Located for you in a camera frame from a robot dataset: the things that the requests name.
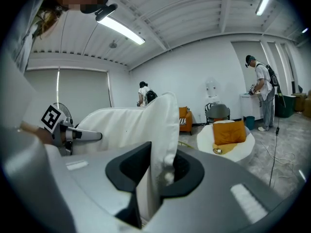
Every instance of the black backpack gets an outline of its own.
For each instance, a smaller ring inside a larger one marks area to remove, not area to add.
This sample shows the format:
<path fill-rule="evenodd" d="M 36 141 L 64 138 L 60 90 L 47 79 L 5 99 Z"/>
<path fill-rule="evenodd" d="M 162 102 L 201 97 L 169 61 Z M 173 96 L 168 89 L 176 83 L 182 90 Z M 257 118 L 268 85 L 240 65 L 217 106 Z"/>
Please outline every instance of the black backpack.
<path fill-rule="evenodd" d="M 147 91 L 146 99 L 147 99 L 148 103 L 150 103 L 152 100 L 154 100 L 156 98 L 157 98 L 157 95 L 153 90 Z"/>
<path fill-rule="evenodd" d="M 263 65 L 264 67 L 266 67 L 268 69 L 268 72 L 269 72 L 269 76 L 270 76 L 270 84 L 274 87 L 279 87 L 279 82 L 277 80 L 277 77 L 276 77 L 276 73 L 272 70 L 272 68 L 269 66 L 269 65 L 264 65 L 264 64 L 261 64 Z"/>

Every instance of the white ottoman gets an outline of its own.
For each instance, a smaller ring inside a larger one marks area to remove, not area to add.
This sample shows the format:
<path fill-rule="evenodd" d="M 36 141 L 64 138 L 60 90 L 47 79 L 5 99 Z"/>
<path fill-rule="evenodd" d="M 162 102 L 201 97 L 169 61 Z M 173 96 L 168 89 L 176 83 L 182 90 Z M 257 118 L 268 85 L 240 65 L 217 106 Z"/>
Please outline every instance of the white ottoman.
<path fill-rule="evenodd" d="M 215 123 L 228 123 L 234 122 L 232 120 L 217 121 Z M 198 134 L 196 140 L 198 144 L 199 151 L 214 154 L 227 158 L 231 161 L 237 162 L 242 166 L 247 165 L 247 163 L 252 158 L 253 148 L 255 145 L 255 139 L 250 133 L 248 128 L 246 130 L 246 140 L 245 142 L 238 143 L 237 146 L 226 154 L 215 154 L 213 151 L 214 132 L 213 125 L 206 125 L 202 131 Z"/>

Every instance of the gray pants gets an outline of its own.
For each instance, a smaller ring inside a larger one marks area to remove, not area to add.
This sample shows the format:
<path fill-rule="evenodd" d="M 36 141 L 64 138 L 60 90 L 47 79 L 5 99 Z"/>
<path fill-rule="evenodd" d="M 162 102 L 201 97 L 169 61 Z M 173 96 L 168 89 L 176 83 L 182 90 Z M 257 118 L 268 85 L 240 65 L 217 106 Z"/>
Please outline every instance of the gray pants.
<path fill-rule="evenodd" d="M 273 87 L 272 91 L 269 92 L 267 99 L 262 102 L 262 111 L 263 111 L 263 128 L 269 130 L 269 126 L 273 127 L 274 121 L 274 108 L 273 108 L 273 99 L 274 99 L 275 89 Z"/>

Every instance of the ceiling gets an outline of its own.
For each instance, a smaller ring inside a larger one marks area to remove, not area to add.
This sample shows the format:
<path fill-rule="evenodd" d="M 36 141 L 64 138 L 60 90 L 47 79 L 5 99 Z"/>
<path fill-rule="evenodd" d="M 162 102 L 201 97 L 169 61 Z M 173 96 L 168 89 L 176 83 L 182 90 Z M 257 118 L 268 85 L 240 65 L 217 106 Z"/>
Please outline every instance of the ceiling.
<path fill-rule="evenodd" d="M 132 70 L 149 59 L 196 40 L 229 33 L 260 33 L 302 41 L 304 29 L 286 0 L 271 0 L 261 16 L 260 0 L 109 0 L 110 17 L 145 39 L 138 45 L 80 11 L 64 13 L 32 52 L 86 55 Z M 109 44 L 115 42 L 114 49 Z"/>

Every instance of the orange pillow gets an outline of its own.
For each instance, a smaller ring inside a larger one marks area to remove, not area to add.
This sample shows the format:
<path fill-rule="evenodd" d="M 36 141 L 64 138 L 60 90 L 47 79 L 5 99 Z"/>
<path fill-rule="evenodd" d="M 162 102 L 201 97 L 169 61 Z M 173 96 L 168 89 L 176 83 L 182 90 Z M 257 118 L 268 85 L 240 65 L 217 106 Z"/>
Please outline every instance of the orange pillow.
<path fill-rule="evenodd" d="M 187 107 L 179 108 L 179 118 L 185 118 L 187 115 Z"/>
<path fill-rule="evenodd" d="M 246 131 L 243 121 L 213 124 L 216 145 L 244 142 Z"/>

